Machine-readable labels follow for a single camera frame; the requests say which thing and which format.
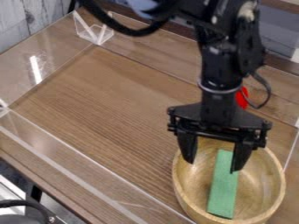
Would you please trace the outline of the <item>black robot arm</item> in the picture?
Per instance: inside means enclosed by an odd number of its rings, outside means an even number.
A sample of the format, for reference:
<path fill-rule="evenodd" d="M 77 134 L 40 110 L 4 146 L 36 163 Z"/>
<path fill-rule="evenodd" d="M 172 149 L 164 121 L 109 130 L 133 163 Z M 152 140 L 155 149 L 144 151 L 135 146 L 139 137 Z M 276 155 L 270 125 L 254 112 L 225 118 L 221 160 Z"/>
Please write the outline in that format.
<path fill-rule="evenodd" d="M 266 48 L 259 34 L 259 0 L 128 0 L 139 16 L 163 22 L 191 21 L 201 56 L 200 102 L 167 109 L 168 130 L 192 163 L 199 137 L 235 144 L 229 170 L 243 169 L 251 152 L 266 146 L 271 123 L 238 105 L 243 79 L 260 83 Z"/>

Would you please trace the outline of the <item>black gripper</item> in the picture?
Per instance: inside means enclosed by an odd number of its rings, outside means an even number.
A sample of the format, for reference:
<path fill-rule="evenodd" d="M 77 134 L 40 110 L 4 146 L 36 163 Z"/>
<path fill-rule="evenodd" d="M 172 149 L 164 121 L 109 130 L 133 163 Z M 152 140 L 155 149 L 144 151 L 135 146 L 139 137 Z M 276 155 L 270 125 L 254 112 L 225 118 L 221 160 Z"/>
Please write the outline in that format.
<path fill-rule="evenodd" d="M 236 102 L 236 94 L 204 93 L 200 102 L 167 109 L 168 130 L 177 137 L 185 162 L 193 163 L 197 137 L 235 144 L 229 172 L 243 169 L 252 151 L 267 145 L 272 123 L 247 112 Z"/>

